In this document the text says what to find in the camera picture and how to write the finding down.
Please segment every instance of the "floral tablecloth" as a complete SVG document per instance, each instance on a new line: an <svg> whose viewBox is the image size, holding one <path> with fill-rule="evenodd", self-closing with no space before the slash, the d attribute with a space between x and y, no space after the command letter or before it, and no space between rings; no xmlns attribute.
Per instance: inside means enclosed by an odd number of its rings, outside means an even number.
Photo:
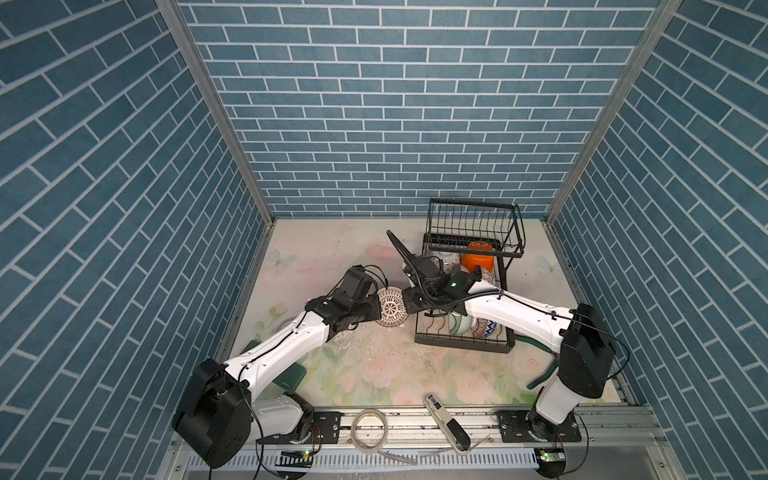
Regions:
<svg viewBox="0 0 768 480"><path fill-rule="evenodd" d="M508 269L508 289L575 306L541 223L524 222L528 244ZM233 351L273 334L352 265L377 264L392 285L407 287L386 231L420 253L424 227L424 220L403 219L278 221ZM521 342L509 354L421 345L413 341L414 322L411 316L394 328L364 323L334 337L298 361L307 370L298 393L316 406L417 405L428 393L449 405L533 403L537 391L526 385L544 372L550 354ZM260 398L281 392L272 385ZM597 401L619 401L612 382Z"/></svg>

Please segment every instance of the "metal corner post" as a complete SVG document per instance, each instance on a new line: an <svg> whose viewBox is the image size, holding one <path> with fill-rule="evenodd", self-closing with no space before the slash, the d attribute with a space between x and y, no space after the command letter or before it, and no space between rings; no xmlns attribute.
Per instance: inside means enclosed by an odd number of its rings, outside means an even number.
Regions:
<svg viewBox="0 0 768 480"><path fill-rule="evenodd" d="M581 178L581 174L587 169L592 155L594 155L594 152L603 141L605 134L608 132L608 128L611 126L611 123L613 123L614 118L616 118L627 95L629 95L634 82L643 71L645 62L648 61L650 54L653 53L659 40L661 40L661 35L672 21L672 17L675 12L677 12L677 8L680 6L681 2L682 0L659 0L659 5L650 16L648 25L643 31L640 41L632 50L629 59L627 59L627 64L624 66L624 70L621 72L618 80L616 80L616 85L611 92L611 96L600 111L598 118L594 122L592 131L589 132L587 138L584 140L584 144L581 146L578 155L576 155L576 159L574 160L573 165L571 165L571 169L568 171L568 174L565 175L565 179L563 179L563 184L560 186L560 190L555 194L554 200L547 209L546 221L548 223L554 222L554 219L560 214L566 200L568 200L571 192L576 187L576 183L579 178Z"/></svg>
<svg viewBox="0 0 768 480"><path fill-rule="evenodd" d="M243 145L240 143L240 139L237 138L229 115L227 115L227 111L224 109L223 103L221 103L221 97L217 93L214 81L208 74L203 57L200 55L200 51L197 50L197 45L192 37L192 31L184 19L184 13L181 11L178 0L156 0L156 3L161 15L163 15L163 20L168 25L170 35L176 41L181 56L184 57L184 61L190 69L197 88L200 89L200 93L203 95L203 99L216 122L216 126L219 128L224 143L227 144L232 154L237 170L245 180L253 201L256 203L267 226L272 226L275 217L272 215L270 206L259 188L259 183L253 174L253 168L248 162L248 157L243 149Z"/></svg>

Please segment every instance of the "tiled wall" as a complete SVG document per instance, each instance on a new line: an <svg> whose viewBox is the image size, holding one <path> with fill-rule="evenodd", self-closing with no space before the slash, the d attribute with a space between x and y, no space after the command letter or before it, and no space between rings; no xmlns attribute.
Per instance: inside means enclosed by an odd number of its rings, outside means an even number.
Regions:
<svg viewBox="0 0 768 480"><path fill-rule="evenodd" d="M543 214L657 0L211 3L182 1L270 204L338 217Z"/></svg>
<svg viewBox="0 0 768 480"><path fill-rule="evenodd" d="M555 223L689 478L766 478L766 25L684 0Z"/></svg>
<svg viewBox="0 0 768 480"><path fill-rule="evenodd" d="M262 229L153 0L0 2L0 478L157 473Z"/></svg>

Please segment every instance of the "white cable tray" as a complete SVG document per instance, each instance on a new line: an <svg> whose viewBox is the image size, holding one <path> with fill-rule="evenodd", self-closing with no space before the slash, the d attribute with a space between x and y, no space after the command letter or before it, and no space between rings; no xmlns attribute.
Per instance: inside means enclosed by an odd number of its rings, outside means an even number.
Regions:
<svg viewBox="0 0 768 480"><path fill-rule="evenodd" d="M494 448L484 451L472 452L466 456L457 455L455 452L443 452L429 457L419 457L421 452L429 449L385 449L389 453L403 455L419 462L418 465L407 465L396 462L381 455L365 455L355 449L329 449L314 456L311 467L312 473L354 473L354 472L395 472L402 470L430 470L434 468L450 469L510 469L510 468L538 468L534 458L533 449L530 448ZM282 450L264 450L264 465L274 470L276 460ZM299 460L282 457L283 464L298 462ZM258 463L257 454L252 451L240 451L226 464L217 470L229 472L255 471ZM202 458L191 455L187 463L187 470L208 470ZM283 472L306 472L304 467L280 467Z"/></svg>

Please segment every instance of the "robotic arm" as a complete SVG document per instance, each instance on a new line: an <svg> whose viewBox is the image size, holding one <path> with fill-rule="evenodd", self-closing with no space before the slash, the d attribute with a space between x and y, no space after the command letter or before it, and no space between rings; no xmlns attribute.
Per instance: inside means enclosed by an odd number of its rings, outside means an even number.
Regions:
<svg viewBox="0 0 768 480"><path fill-rule="evenodd" d="M602 395L615 351L597 310L585 304L569 310L535 302L496 289L474 273L448 275L428 257L414 257L392 232L387 234L414 284L402 291L407 313L442 310L490 319L561 355L557 378L539 392L528 413L532 434L542 440L556 436L584 397ZM263 402L253 399L292 363L337 333L381 319L379 296L369 294L373 284L364 267L353 266L328 295L310 300L304 312L264 343L222 364L213 359L200 364L182 396L174 429L212 468L226 463L248 441L275 434L305 438L313 407L304 399L296 394ZM258 428L252 428L252 419Z"/></svg>

